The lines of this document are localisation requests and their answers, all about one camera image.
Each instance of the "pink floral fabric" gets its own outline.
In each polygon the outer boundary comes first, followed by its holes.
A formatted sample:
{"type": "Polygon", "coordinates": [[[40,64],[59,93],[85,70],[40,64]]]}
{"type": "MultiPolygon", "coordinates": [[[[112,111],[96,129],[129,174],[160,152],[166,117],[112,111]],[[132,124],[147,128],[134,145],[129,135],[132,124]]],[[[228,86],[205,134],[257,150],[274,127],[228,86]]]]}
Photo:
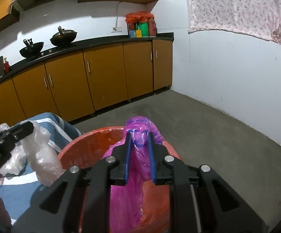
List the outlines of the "pink floral fabric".
{"type": "Polygon", "coordinates": [[[281,0],[189,0],[189,32],[226,30],[281,44],[281,0]]]}

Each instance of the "white plastic bag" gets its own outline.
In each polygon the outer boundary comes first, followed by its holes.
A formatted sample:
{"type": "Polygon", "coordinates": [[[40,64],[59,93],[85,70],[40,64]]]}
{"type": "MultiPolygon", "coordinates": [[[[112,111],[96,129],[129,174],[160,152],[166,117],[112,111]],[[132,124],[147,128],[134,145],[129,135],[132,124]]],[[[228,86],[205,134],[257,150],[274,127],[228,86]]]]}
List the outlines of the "white plastic bag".
{"type": "MultiPolygon", "coordinates": [[[[0,131],[9,129],[7,123],[0,124],[0,131]]],[[[5,176],[7,173],[19,175],[24,169],[26,163],[26,153],[20,142],[15,144],[14,150],[11,151],[11,158],[0,168],[0,174],[5,176]]]]}
{"type": "Polygon", "coordinates": [[[50,186],[64,173],[64,170],[54,148],[48,144],[49,131],[36,121],[30,122],[34,126],[33,133],[22,139],[21,143],[28,163],[36,172],[38,180],[43,185],[50,186]]]}

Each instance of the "white tiled wall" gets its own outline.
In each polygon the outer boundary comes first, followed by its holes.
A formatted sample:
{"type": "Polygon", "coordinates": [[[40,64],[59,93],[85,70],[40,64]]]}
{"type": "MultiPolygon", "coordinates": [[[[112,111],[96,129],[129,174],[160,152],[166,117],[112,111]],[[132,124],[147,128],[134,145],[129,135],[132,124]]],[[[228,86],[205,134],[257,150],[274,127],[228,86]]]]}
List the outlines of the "white tiled wall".
{"type": "Polygon", "coordinates": [[[10,65],[23,57],[19,50],[25,47],[23,39],[44,42],[43,50],[54,47],[50,38],[58,32],[59,25],[78,32],[75,41],[111,35],[126,35],[125,15],[145,10],[144,5],[121,3],[118,7],[118,25],[122,32],[111,33],[116,22],[118,2],[87,2],[57,0],[23,11],[20,21],[0,32],[0,56],[7,57],[10,65]]]}
{"type": "Polygon", "coordinates": [[[188,34],[186,0],[160,0],[148,9],[155,14],[158,32],[175,34],[172,89],[281,145],[281,46],[225,31],[188,34]]]}

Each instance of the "wok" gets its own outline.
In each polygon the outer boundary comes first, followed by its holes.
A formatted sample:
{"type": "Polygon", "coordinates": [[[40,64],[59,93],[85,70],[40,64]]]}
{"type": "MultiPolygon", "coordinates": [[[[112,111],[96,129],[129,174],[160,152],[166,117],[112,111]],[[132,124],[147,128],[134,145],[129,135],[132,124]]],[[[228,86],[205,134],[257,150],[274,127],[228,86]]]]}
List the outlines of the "wok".
{"type": "Polygon", "coordinates": [[[65,30],[59,26],[58,32],[53,35],[50,41],[54,46],[64,46],[75,40],[76,36],[77,32],[74,30],[65,30]]]}
{"type": "Polygon", "coordinates": [[[33,56],[36,56],[40,53],[40,51],[43,48],[44,42],[38,42],[38,43],[33,43],[32,39],[24,39],[23,42],[25,43],[26,47],[21,49],[19,53],[24,57],[24,58],[30,58],[33,56]]]}

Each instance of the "blue gripper pad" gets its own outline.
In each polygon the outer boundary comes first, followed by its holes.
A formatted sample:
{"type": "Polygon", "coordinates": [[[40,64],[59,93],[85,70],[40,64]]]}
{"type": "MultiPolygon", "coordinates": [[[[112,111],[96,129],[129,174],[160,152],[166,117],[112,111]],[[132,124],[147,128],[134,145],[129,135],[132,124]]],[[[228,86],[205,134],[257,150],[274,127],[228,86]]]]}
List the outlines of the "blue gripper pad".
{"type": "Polygon", "coordinates": [[[154,154],[153,154],[153,148],[152,148],[152,141],[151,141],[151,134],[148,133],[148,154],[149,154],[149,160],[150,160],[150,171],[151,171],[151,178],[152,182],[156,183],[156,162],[154,160],[154,154]]]}
{"type": "Polygon", "coordinates": [[[129,179],[131,148],[132,148],[132,136],[129,136],[128,145],[127,145],[127,152],[126,152],[126,158],[125,158],[125,175],[124,175],[125,184],[127,184],[127,181],[129,179]]]}

